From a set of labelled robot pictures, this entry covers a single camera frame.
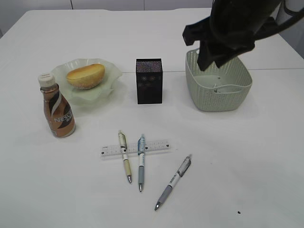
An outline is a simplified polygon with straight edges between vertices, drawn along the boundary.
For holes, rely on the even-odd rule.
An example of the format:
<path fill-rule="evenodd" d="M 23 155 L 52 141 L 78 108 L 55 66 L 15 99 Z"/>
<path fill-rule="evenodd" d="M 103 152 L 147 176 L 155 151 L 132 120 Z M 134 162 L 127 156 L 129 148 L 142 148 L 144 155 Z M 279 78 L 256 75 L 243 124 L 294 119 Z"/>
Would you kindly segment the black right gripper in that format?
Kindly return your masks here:
<path fill-rule="evenodd" d="M 213 62 L 217 68 L 233 58 L 254 48 L 255 36 L 273 24 L 271 14 L 280 4 L 279 0 L 216 0 L 209 19 L 215 37 L 228 49 L 218 52 L 218 45 L 199 42 L 197 60 L 201 71 Z"/>

